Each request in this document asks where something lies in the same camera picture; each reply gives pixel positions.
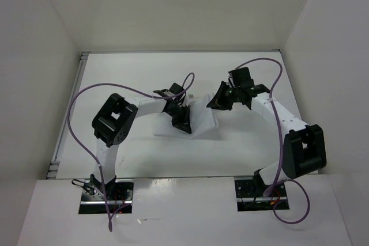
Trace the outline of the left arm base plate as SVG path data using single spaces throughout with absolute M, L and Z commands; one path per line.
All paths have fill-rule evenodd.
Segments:
M 79 214 L 105 214 L 102 194 L 93 188 L 89 180 L 73 179 L 74 186 L 82 188 Z M 111 214 L 131 214 L 134 191 L 133 179 L 117 179 L 112 192 L 108 193 L 107 204 Z

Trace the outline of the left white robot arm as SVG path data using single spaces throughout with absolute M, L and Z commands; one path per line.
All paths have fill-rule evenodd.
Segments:
M 94 192 L 101 199 L 114 195 L 116 179 L 115 163 L 119 145 L 127 138 L 134 119 L 152 113 L 166 113 L 171 117 L 171 126 L 183 133 L 191 134 L 190 106 L 185 105 L 185 89 L 177 83 L 169 89 L 154 91 L 156 96 L 125 99 L 112 94 L 92 120 L 97 139 L 97 166 L 90 180 Z

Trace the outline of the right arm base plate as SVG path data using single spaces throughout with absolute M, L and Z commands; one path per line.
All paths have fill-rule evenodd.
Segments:
M 251 177 L 235 178 L 235 194 L 238 212 L 289 210 L 287 192 L 284 185 L 278 185 L 272 195 L 264 197 L 257 191 Z

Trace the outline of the white skirt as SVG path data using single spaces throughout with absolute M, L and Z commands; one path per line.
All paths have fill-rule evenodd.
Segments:
M 173 127 L 172 117 L 166 113 L 160 113 L 153 120 L 153 135 L 155 137 L 200 139 L 205 133 L 217 129 L 219 123 L 212 109 L 207 107 L 213 97 L 214 93 L 207 93 L 202 98 L 189 101 L 191 134 Z

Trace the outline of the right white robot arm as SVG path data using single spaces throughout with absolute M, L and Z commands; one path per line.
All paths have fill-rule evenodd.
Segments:
M 248 67 L 230 71 L 228 81 L 221 82 L 207 106 L 230 111 L 235 103 L 260 115 L 278 132 L 278 161 L 254 172 L 253 190 L 257 195 L 270 195 L 277 184 L 326 166 L 323 129 L 317 124 L 309 125 L 289 112 L 273 97 L 272 89 L 255 84 Z

